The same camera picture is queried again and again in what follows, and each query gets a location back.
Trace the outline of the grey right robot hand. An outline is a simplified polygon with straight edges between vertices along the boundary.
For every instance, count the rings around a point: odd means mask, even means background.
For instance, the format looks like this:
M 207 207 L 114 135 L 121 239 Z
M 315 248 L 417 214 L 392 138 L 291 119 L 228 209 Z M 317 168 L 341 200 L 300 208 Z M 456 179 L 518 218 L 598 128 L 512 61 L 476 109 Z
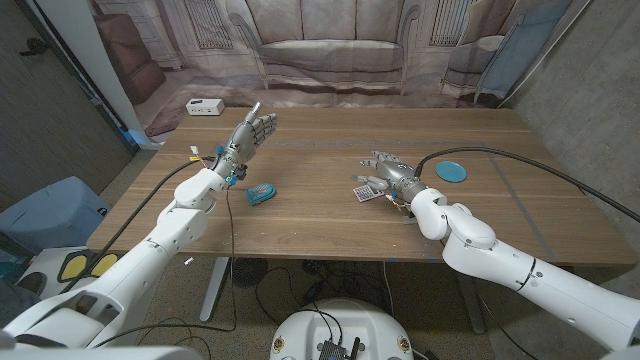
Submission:
M 369 185 L 372 189 L 384 191 L 388 188 L 401 194 L 401 197 L 412 202 L 413 198 L 427 186 L 415 176 L 412 166 L 404 163 L 399 157 L 377 150 L 372 151 L 374 160 L 363 160 L 363 166 L 377 170 L 376 176 L 353 175 L 352 180 Z

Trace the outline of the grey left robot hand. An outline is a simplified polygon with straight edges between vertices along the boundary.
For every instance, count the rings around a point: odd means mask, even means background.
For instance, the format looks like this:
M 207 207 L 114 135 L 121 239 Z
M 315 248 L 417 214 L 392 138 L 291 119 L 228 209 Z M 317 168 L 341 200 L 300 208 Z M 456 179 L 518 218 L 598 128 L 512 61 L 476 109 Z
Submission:
M 241 168 L 255 155 L 260 145 L 276 131 L 275 113 L 259 116 L 261 104 L 257 102 L 230 135 L 226 145 L 219 148 L 218 159 L 212 168 L 225 180 L 242 178 Z

